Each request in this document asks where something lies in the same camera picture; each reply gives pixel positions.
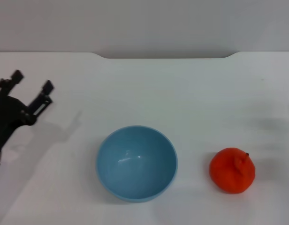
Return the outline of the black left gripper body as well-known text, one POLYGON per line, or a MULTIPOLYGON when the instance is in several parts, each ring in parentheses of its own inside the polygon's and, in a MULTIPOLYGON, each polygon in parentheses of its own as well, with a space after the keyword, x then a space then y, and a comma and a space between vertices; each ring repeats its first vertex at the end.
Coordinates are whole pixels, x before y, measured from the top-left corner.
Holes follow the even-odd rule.
POLYGON ((36 116, 20 100, 10 96, 0 99, 0 151, 17 128, 35 123, 36 116))

